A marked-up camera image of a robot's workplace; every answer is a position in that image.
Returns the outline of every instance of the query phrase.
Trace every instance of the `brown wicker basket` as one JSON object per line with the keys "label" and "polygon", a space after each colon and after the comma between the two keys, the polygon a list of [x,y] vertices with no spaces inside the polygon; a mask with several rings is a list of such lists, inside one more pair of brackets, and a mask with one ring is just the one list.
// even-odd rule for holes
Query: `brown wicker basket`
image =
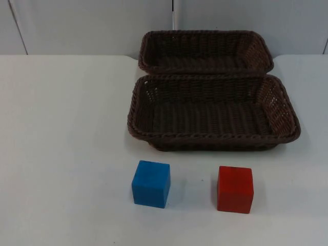
{"label": "brown wicker basket", "polygon": [[300,135],[270,75],[147,75],[135,85],[128,128],[162,151],[265,150]]}
{"label": "brown wicker basket", "polygon": [[139,55],[149,74],[266,74],[273,65],[263,38],[252,31],[152,31]]}

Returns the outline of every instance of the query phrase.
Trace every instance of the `cube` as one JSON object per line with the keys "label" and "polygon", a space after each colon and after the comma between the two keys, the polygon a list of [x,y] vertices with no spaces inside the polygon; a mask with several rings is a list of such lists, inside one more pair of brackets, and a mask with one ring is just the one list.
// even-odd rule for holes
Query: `cube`
{"label": "cube", "polygon": [[141,160],[132,181],[134,203],[163,209],[170,185],[169,164]]}
{"label": "cube", "polygon": [[253,175],[250,168],[219,168],[217,210],[249,214],[254,196]]}

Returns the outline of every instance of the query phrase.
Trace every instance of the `woven basket weave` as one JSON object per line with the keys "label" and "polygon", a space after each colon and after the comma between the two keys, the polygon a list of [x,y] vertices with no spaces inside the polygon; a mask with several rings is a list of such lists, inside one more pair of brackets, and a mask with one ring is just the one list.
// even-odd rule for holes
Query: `woven basket weave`
{"label": "woven basket weave", "polygon": [[149,74],[266,74],[274,65],[252,31],[152,31],[142,40],[139,66]]}
{"label": "woven basket weave", "polygon": [[270,75],[147,75],[135,85],[128,129],[161,151],[266,150],[300,135]]}

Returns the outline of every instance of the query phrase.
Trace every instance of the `white table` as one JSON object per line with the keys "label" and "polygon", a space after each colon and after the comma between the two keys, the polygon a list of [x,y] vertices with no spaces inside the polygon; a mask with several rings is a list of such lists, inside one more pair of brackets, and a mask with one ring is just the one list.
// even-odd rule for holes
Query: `white table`
{"label": "white table", "polygon": [[[126,121],[124,56],[0,56],[0,245],[327,245],[328,56],[280,56],[301,137],[266,152],[159,152]],[[171,165],[166,209],[133,204],[140,159]],[[251,214],[215,208],[219,165],[253,169]]]}

